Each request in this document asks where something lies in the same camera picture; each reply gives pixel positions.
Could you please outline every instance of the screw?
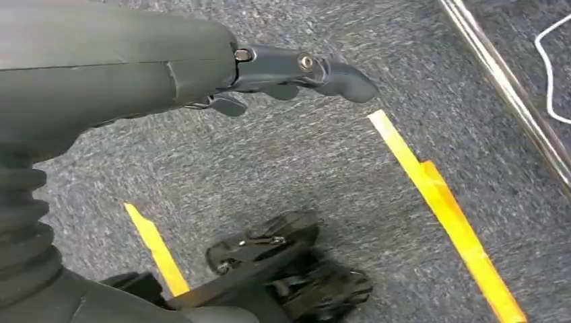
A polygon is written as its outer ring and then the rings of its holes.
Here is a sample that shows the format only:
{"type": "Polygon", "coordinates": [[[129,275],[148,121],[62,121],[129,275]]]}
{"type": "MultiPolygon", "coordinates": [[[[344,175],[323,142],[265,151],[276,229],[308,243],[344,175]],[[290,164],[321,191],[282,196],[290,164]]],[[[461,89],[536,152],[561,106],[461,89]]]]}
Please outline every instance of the screw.
{"type": "Polygon", "coordinates": [[[247,62],[252,59],[252,53],[247,49],[238,49],[234,52],[234,57],[238,62],[247,62]]]}
{"type": "Polygon", "coordinates": [[[228,273],[228,271],[230,271],[230,263],[228,261],[219,263],[216,267],[216,271],[223,275],[228,273]]]}
{"type": "Polygon", "coordinates": [[[313,57],[305,52],[298,57],[298,63],[304,71],[313,70],[313,57]]]}

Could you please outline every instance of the metal rail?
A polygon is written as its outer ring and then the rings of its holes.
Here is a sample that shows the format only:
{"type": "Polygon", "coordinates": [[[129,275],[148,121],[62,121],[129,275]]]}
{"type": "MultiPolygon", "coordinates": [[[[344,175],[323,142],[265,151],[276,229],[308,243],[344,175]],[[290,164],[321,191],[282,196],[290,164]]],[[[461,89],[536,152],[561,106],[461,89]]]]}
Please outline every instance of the metal rail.
{"type": "Polygon", "coordinates": [[[488,79],[516,115],[526,134],[548,161],[551,169],[565,184],[564,187],[568,196],[571,196],[571,157],[555,131],[531,103],[523,86],[500,56],[500,53],[494,48],[463,1],[439,1],[447,16],[484,68],[488,79]]]}

